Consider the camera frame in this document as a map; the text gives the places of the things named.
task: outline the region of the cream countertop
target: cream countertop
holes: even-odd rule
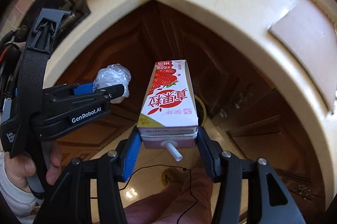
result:
[[[87,0],[91,15],[75,28],[48,62],[44,87],[55,84],[73,60],[102,32],[150,0]],[[205,25],[242,52],[277,86],[316,151],[326,206],[337,191],[337,114],[328,113],[307,73],[267,26],[299,0],[156,0]]]

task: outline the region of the finger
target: finger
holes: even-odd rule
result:
[[[56,180],[59,178],[61,174],[61,167],[50,165],[45,179],[47,180],[49,185],[54,185]]]
[[[18,155],[12,159],[9,153],[5,153],[5,169],[8,179],[17,187],[23,189],[27,187],[27,176],[35,174],[34,162],[25,155]]]
[[[56,167],[61,166],[62,153],[60,146],[57,142],[53,142],[52,148],[50,150],[50,163]]]

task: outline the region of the wooden cabinet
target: wooden cabinet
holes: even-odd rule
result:
[[[274,89],[220,128],[249,159],[266,158],[288,187],[306,222],[325,210],[321,170],[311,142],[296,115]]]
[[[111,115],[59,140],[63,165],[75,156],[90,158],[138,120],[154,63],[173,58],[154,5],[150,2],[115,23],[57,81],[56,84],[88,83],[100,69],[116,63],[126,67],[132,76],[130,96],[120,104],[112,104]]]
[[[229,43],[180,12],[158,3],[175,59],[187,60],[193,91],[213,117],[235,104],[244,109],[270,90],[249,61]]]
[[[63,83],[93,81],[120,63],[132,75],[129,98],[112,114],[61,138],[62,164],[89,159],[138,119],[156,61],[186,59],[194,93],[213,123],[247,158],[266,158],[294,196],[308,223],[324,211],[321,171],[310,140],[274,86],[232,45],[191,18],[151,1],[102,33],[67,68]]]

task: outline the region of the foot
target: foot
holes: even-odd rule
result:
[[[161,182],[163,183],[164,187],[166,187],[169,183],[184,184],[185,180],[186,175],[178,170],[178,168],[170,167],[161,174]]]

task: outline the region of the white sleeve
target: white sleeve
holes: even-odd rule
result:
[[[7,177],[4,153],[0,153],[0,191],[8,206],[21,223],[33,223],[35,216],[29,216],[36,204],[36,198],[31,193],[16,187]]]

